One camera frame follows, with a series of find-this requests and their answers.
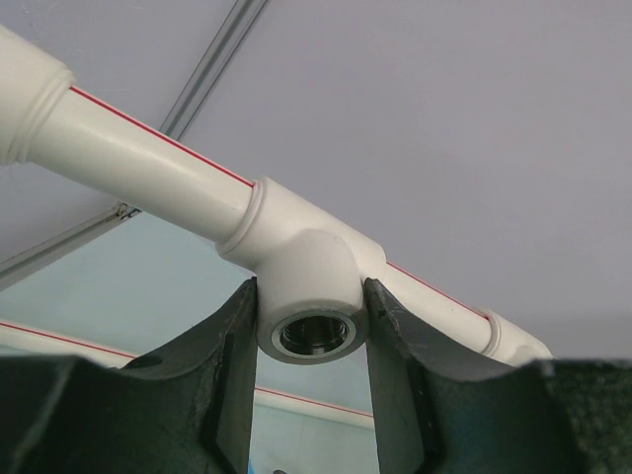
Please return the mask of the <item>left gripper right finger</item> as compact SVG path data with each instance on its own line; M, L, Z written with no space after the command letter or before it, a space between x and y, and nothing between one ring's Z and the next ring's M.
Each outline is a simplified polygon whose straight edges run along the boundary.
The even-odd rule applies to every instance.
M627 473L631 363L480 355L363 285L383 473Z

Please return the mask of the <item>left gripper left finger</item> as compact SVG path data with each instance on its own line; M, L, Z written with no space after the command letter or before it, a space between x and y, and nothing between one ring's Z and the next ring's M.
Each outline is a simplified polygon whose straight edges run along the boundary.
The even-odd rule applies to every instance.
M244 473L257 285L122 368L76 355L1 360L5 473Z

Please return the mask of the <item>white PVC pipe frame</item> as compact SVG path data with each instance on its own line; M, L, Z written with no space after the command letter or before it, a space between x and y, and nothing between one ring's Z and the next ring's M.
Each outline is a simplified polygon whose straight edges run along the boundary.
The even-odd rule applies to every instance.
M485 360L550 357L537 338L389 263L379 244L273 180L246 181L77 89L63 62L9 30L1 162L36 164L212 241L222 259L257 276L257 341L279 361L322 364L356 351L368 336L368 278L415 321Z

